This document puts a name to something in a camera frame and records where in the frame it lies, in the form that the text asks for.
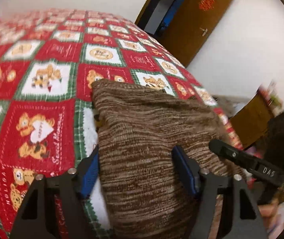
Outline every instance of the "bed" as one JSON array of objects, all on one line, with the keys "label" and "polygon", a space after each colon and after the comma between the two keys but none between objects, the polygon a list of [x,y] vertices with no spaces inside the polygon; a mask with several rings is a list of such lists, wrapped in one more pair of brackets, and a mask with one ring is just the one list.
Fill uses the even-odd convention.
[{"label": "bed", "polygon": [[[231,123],[202,85],[157,40],[119,15],[49,9],[0,22],[0,238],[36,174],[76,167],[98,143],[95,80],[136,83],[181,99],[196,96]],[[61,236],[66,227],[56,198]],[[99,181],[83,207],[98,238],[110,238]]]}]

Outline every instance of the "white heart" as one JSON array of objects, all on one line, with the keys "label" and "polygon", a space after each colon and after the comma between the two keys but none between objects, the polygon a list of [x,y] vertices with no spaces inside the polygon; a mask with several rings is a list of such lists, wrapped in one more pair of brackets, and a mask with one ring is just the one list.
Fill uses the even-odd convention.
[{"label": "white heart", "polygon": [[32,143],[43,141],[54,130],[46,121],[36,120],[32,125],[34,127],[30,136]]}]

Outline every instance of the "folded garment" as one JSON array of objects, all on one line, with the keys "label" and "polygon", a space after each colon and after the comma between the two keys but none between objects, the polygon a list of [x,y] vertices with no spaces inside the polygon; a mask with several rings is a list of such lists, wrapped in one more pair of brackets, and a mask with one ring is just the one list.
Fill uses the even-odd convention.
[{"label": "folded garment", "polygon": [[[171,150],[181,145],[216,175],[241,170],[208,148],[229,142],[218,116],[196,99],[181,100],[139,85],[102,79],[92,84],[103,126],[98,131],[100,180],[119,238],[181,238],[198,203],[182,187]],[[216,236],[221,200],[210,237]]]}]

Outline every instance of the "metal screw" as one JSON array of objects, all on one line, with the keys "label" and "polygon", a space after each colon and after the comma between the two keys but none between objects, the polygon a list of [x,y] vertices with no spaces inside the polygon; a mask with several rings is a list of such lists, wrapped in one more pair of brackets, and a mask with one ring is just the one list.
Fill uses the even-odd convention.
[{"label": "metal screw", "polygon": [[210,170],[208,170],[207,168],[202,168],[200,172],[201,174],[208,175],[210,173]]},{"label": "metal screw", "polygon": [[37,176],[36,176],[36,180],[37,181],[41,181],[42,179],[43,179],[43,174],[38,174]]},{"label": "metal screw", "polygon": [[239,174],[235,174],[234,175],[234,179],[237,180],[237,181],[240,181],[241,180],[241,176]]},{"label": "metal screw", "polygon": [[68,174],[75,174],[76,173],[76,168],[70,168],[69,170],[67,170]]}]

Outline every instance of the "checkered bedsheet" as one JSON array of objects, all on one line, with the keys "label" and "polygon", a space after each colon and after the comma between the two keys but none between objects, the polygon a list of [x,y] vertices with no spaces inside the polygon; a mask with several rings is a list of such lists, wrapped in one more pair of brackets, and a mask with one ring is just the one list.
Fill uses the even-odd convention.
[{"label": "checkered bedsheet", "polygon": [[[0,237],[7,238],[36,174],[59,175],[98,143],[91,84],[136,83],[212,107],[241,147],[228,118],[159,42],[118,15],[50,9],[0,22]],[[66,227],[56,198],[62,237]],[[83,202],[99,238],[112,234],[101,186]]]}]

